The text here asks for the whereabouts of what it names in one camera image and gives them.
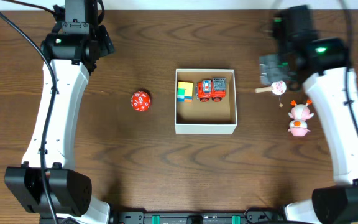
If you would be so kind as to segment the red many-sided die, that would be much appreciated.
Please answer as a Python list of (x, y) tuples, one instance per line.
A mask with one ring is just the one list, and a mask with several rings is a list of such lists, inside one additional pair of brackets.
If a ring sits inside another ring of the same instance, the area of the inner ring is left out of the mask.
[(145, 91), (137, 91), (131, 97), (131, 106), (136, 111), (147, 111), (151, 106), (151, 97)]

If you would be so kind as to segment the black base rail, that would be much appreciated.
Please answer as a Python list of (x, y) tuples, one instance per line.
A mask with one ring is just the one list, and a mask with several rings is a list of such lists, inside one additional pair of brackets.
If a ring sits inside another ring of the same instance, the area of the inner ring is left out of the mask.
[(113, 224), (248, 224), (280, 222), (286, 218), (276, 210), (250, 209), (245, 212), (167, 213), (126, 211), (116, 212), (109, 220)]

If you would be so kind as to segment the pink white pig toy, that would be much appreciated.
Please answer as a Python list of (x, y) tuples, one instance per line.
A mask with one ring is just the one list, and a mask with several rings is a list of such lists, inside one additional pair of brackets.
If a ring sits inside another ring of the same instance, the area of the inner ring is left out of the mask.
[(291, 118), (288, 132), (294, 137), (303, 137), (310, 132), (306, 121), (314, 116), (308, 108), (308, 106), (312, 104), (312, 101), (307, 99), (305, 104), (298, 104), (295, 100), (292, 100), (290, 104), (293, 108), (288, 113)]

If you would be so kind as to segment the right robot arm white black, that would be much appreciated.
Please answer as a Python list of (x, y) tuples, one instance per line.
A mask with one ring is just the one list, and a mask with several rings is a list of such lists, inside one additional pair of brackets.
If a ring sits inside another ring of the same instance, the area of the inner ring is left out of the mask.
[(314, 115), (319, 117), (334, 177), (332, 187), (315, 189), (309, 200), (284, 206), (278, 223), (358, 222), (358, 89), (348, 9), (344, 18), (346, 40), (320, 38), (306, 5), (272, 16), (278, 51), (259, 58), (261, 82), (284, 82), (291, 91), (305, 92), (307, 102), (292, 105), (288, 130), (296, 137), (304, 136), (306, 122)]

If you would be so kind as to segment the red toy fire truck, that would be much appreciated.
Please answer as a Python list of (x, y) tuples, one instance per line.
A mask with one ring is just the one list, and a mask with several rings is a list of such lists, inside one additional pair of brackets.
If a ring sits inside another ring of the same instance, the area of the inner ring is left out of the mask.
[(220, 102), (226, 96), (226, 78), (202, 80), (196, 85), (196, 97), (201, 102)]

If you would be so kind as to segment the white cardboard box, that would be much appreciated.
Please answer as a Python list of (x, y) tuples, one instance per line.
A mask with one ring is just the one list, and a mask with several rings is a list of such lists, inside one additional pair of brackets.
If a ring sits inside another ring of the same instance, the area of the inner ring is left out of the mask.
[[(226, 96), (221, 101), (200, 100), (197, 85), (203, 80), (226, 79)], [(192, 101), (175, 100), (176, 134), (233, 134), (237, 128), (236, 79), (232, 69), (177, 69), (175, 91), (180, 82), (193, 84)]]

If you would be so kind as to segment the colourful puzzle cube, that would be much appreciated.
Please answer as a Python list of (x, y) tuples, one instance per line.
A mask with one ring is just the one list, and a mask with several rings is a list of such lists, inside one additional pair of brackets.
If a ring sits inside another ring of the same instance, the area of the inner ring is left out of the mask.
[(187, 103), (193, 101), (193, 82), (177, 83), (177, 101)]

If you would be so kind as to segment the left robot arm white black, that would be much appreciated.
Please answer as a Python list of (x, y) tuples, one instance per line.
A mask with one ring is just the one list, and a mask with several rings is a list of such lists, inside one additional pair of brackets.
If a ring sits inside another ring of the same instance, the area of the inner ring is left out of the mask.
[(91, 179), (75, 171), (74, 142), (81, 99), (96, 62), (114, 52), (101, 1), (67, 1), (54, 8), (55, 25), (41, 43), (43, 88), (35, 129), (18, 167), (4, 181), (40, 223), (111, 223), (108, 203)]

